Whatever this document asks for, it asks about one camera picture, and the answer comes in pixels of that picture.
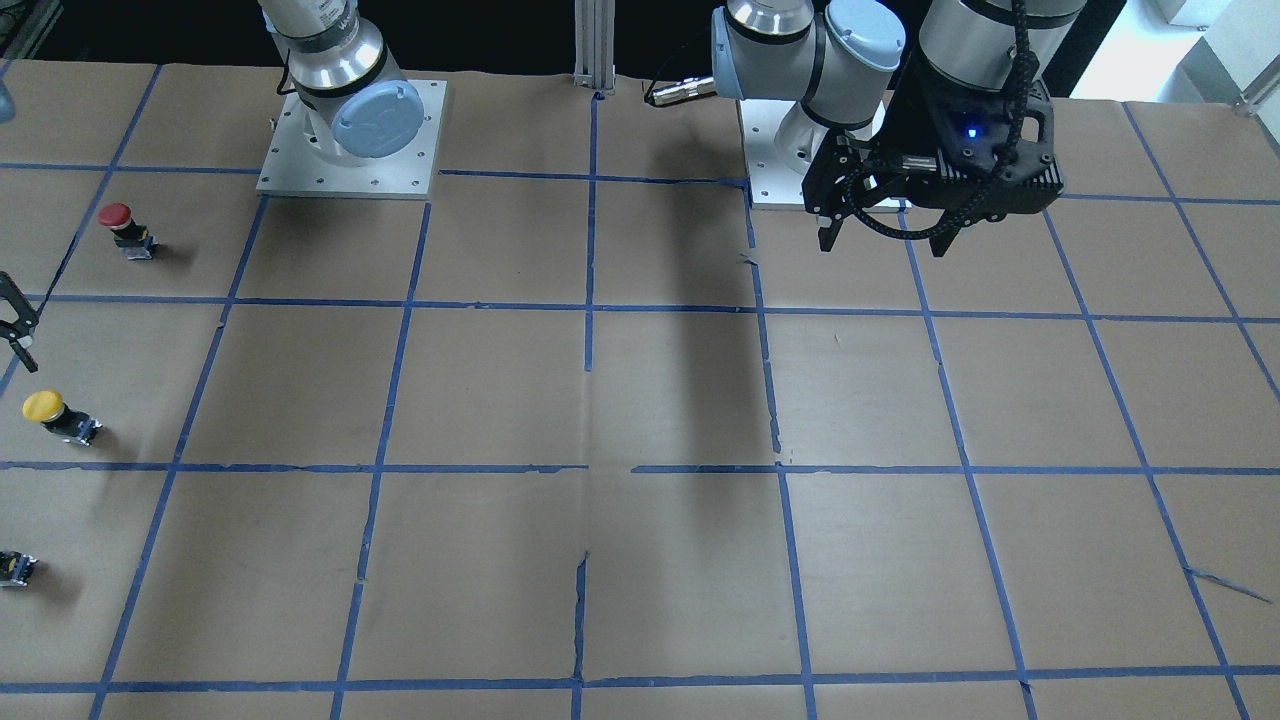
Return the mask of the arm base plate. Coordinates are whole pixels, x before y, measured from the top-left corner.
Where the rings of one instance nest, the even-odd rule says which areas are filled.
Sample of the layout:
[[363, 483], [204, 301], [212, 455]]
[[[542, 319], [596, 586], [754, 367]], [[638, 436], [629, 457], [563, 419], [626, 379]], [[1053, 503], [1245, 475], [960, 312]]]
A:
[[827, 128], [799, 102], [749, 99], [739, 110], [753, 205], [803, 211], [803, 179]]
[[447, 97], [443, 79], [387, 81], [323, 114], [291, 95], [256, 190], [273, 197], [426, 201]]

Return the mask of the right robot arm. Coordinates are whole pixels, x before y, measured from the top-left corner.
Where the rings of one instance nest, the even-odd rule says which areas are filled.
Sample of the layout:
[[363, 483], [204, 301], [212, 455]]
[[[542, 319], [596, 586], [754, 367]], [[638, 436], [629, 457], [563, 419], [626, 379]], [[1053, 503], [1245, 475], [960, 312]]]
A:
[[444, 86], [406, 79], [355, 1], [268, 1], [285, 94], [261, 70], [18, 61], [3, 78], [3, 342], [36, 299], [209, 296], [260, 199], [268, 266], [396, 249], [428, 197]]

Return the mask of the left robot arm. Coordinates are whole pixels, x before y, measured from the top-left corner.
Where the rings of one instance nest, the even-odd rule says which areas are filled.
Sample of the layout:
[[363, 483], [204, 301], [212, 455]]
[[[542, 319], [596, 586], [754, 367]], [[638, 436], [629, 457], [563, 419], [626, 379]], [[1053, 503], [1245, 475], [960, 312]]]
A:
[[1042, 65], [1083, 8], [933, 1], [910, 35], [879, 1], [726, 1], [712, 77], [723, 97], [791, 101], [822, 128], [801, 182], [822, 251], [855, 219], [942, 258], [968, 227], [1064, 192]]

